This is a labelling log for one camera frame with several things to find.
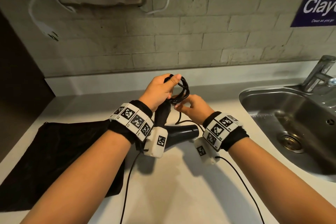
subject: backsplash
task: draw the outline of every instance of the backsplash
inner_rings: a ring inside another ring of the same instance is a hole
[[[35,17],[59,42],[31,22],[28,1],[0,0],[0,8],[46,77],[317,60],[336,50],[336,27],[290,28],[302,0],[170,0],[154,15],[138,7],[72,14],[39,0]],[[147,0],[142,9],[165,2]]]

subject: blue sign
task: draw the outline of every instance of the blue sign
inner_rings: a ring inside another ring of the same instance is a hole
[[[303,0],[291,27],[336,25],[336,0]]]

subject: countertop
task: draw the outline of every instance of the countertop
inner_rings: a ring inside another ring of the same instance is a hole
[[[230,113],[240,120],[252,140],[336,207],[336,183],[309,174],[283,157],[238,100],[239,94],[248,88],[294,85],[300,81],[288,79],[199,86],[190,88],[190,91],[191,94],[202,96],[214,110]],[[55,98],[0,163],[0,182],[14,168],[44,122],[77,123],[106,120],[121,103],[137,99],[140,95],[140,91],[133,91]],[[174,124],[178,117],[178,112],[172,110],[167,124]],[[136,154],[132,147],[126,158],[124,187],[120,194],[104,199],[89,223],[120,222],[126,180]],[[220,155],[228,159],[244,179],[258,203],[265,223],[278,223],[229,154],[221,150]],[[27,211],[0,213],[0,224],[19,223],[26,214]],[[224,161],[219,161],[213,166],[204,166],[193,144],[184,142],[167,150],[160,159],[144,155],[139,157],[131,175],[123,223],[259,224],[261,220],[254,202],[235,171]]]

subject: chrome faucet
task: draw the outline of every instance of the chrome faucet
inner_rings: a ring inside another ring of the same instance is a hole
[[[301,84],[301,90],[310,93],[321,81],[327,86],[336,85],[336,78],[327,75],[327,72],[335,62],[336,57],[323,55],[305,81]]]

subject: sink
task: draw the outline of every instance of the sink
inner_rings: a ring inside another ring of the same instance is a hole
[[[284,157],[336,182],[336,116],[332,111],[294,87],[246,90],[239,100]]]

